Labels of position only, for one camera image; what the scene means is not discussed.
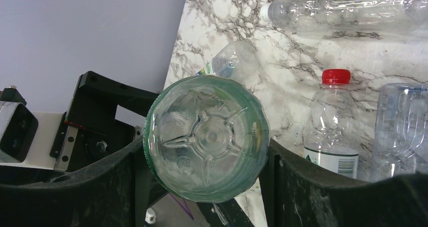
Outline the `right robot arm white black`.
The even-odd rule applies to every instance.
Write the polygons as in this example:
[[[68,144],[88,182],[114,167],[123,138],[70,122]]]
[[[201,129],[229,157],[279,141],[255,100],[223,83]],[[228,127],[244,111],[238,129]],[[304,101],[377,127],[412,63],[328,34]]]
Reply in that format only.
[[[270,138],[260,101],[215,76],[161,94],[89,71],[65,113],[1,92],[1,226],[144,226],[166,193],[214,226],[251,226],[235,197],[260,182],[269,226],[427,226],[427,175],[377,183]]]

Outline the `green tinted bottle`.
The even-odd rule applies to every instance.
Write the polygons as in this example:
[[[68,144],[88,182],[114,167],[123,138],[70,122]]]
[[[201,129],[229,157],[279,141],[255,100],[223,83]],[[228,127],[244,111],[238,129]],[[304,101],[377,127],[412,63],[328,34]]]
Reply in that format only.
[[[256,182],[268,159],[270,126],[259,99],[242,84],[202,75],[181,79],[146,116],[143,149],[170,193],[222,203]]]

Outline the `blue green label bottle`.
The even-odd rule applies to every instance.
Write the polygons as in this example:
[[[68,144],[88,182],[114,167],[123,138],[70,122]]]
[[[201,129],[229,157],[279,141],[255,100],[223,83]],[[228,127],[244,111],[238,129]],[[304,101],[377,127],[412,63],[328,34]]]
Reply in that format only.
[[[255,47],[239,40],[228,43],[196,75],[214,75],[242,84],[259,67],[260,62]]]

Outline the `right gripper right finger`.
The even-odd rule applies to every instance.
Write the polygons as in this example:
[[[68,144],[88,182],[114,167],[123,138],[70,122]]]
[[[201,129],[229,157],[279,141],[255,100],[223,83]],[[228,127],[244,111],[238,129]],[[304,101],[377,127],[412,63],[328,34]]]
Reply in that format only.
[[[427,226],[427,175],[369,183],[326,170],[271,140],[259,175],[268,226]]]

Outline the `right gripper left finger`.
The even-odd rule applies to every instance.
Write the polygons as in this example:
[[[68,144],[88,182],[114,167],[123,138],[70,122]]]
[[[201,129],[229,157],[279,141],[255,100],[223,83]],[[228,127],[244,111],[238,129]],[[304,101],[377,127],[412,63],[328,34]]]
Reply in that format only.
[[[144,226],[143,141],[74,172],[1,167],[1,226]]]

